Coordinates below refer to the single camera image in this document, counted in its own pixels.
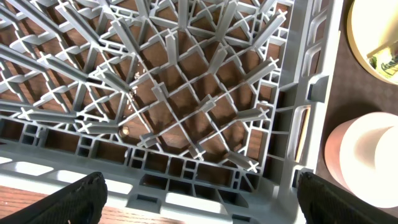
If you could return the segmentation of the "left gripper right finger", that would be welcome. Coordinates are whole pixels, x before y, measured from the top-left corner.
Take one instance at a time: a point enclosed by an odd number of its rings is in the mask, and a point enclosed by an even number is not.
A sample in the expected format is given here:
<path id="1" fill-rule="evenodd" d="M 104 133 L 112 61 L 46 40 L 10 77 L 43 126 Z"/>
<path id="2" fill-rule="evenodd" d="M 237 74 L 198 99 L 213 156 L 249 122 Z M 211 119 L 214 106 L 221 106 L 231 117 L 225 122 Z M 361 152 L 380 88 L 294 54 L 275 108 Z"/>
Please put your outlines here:
<path id="1" fill-rule="evenodd" d="M 396 217 L 311 172 L 300 174 L 297 198 L 307 223 L 397 224 Z"/>

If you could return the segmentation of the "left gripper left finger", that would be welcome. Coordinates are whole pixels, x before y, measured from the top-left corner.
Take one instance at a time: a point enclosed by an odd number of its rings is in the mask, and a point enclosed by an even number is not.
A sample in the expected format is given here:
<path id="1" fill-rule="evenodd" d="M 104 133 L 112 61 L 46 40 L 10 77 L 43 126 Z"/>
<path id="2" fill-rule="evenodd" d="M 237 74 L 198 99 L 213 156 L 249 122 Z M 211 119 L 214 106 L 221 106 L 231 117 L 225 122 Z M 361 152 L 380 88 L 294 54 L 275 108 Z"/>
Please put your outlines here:
<path id="1" fill-rule="evenodd" d="M 28 207 L 1 219 L 1 223 L 97 224 L 108 198 L 100 172 L 93 172 Z"/>

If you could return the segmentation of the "pink white bowl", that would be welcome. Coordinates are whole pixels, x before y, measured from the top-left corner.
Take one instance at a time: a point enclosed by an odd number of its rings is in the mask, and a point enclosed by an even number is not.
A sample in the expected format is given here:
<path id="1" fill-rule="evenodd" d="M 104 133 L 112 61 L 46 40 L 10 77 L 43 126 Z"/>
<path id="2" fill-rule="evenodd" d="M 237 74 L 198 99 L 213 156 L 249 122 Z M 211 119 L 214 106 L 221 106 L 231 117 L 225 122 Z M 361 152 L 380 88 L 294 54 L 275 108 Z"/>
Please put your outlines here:
<path id="1" fill-rule="evenodd" d="M 332 177 L 379 208 L 397 206 L 397 116 L 373 112 L 337 126 L 325 144 Z"/>

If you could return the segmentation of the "green snack wrapper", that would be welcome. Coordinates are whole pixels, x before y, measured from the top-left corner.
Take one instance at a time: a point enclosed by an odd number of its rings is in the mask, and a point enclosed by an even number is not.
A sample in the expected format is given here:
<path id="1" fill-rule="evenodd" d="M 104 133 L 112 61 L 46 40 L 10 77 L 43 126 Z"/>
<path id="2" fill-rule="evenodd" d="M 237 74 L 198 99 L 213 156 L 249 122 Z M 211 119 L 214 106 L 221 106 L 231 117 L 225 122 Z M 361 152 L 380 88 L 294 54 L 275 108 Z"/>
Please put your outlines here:
<path id="1" fill-rule="evenodd" d="M 372 54 L 369 63 L 380 75 L 387 79 L 395 78 L 397 76 L 397 42 Z"/>

